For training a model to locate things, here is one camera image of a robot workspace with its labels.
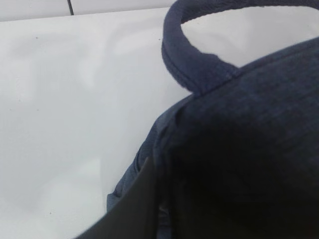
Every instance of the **white table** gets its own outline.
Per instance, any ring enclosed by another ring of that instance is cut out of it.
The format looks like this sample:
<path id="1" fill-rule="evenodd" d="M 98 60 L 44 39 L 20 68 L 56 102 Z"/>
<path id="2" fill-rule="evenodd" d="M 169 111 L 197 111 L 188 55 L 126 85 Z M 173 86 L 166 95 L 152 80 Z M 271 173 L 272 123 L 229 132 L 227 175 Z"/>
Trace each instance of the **white table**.
<path id="1" fill-rule="evenodd" d="M 166 12 L 0 23 L 1 239 L 69 239 L 105 213 L 154 120 L 189 94 L 162 63 Z M 318 36 L 318 22 L 306 7 L 249 8 L 183 30 L 242 66 Z"/>

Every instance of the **grout line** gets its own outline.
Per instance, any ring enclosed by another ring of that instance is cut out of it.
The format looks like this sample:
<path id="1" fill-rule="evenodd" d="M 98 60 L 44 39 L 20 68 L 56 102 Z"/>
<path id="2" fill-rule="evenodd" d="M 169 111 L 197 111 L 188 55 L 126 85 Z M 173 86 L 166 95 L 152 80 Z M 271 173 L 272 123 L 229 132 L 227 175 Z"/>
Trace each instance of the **grout line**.
<path id="1" fill-rule="evenodd" d="M 68 1 L 69 9 L 70 9 L 70 14 L 71 14 L 71 16 L 73 16 L 74 15 L 74 11 L 73 11 L 71 0 L 67 0 L 67 1 Z"/>

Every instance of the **bag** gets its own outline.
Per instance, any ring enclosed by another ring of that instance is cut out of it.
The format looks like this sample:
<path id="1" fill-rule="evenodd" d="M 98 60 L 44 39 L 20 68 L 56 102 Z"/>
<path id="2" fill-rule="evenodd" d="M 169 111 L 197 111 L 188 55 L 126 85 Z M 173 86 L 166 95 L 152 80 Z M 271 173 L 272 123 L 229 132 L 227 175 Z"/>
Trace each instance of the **bag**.
<path id="1" fill-rule="evenodd" d="M 319 37 L 237 68 L 193 47 L 181 23 L 319 0 L 178 0 L 162 56 L 193 94 L 161 115 L 80 239 L 319 236 Z"/>

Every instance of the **fabric handle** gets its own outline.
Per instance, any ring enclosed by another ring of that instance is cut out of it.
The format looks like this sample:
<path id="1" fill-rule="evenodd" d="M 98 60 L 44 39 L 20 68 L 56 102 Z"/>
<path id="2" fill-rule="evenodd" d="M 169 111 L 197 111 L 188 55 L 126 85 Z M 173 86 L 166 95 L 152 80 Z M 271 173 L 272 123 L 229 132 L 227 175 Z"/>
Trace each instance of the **fabric handle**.
<path id="1" fill-rule="evenodd" d="M 319 0 L 178 0 L 169 9 L 165 21 L 162 57 L 168 71 L 183 87 L 203 95 L 223 85 L 240 69 L 214 54 L 201 53 L 190 44 L 181 24 L 194 18 L 250 6 L 309 6 L 319 9 Z"/>

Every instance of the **white wall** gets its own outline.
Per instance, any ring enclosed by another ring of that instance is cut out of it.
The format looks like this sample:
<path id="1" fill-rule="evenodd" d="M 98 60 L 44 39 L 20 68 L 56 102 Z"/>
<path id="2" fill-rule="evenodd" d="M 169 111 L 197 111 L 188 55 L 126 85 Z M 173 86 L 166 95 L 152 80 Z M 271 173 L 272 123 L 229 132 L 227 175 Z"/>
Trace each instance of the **white wall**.
<path id="1" fill-rule="evenodd" d="M 67 0 L 0 0 L 0 21 L 68 15 Z"/>
<path id="2" fill-rule="evenodd" d="M 168 7 L 175 0 L 72 0 L 74 14 Z"/>

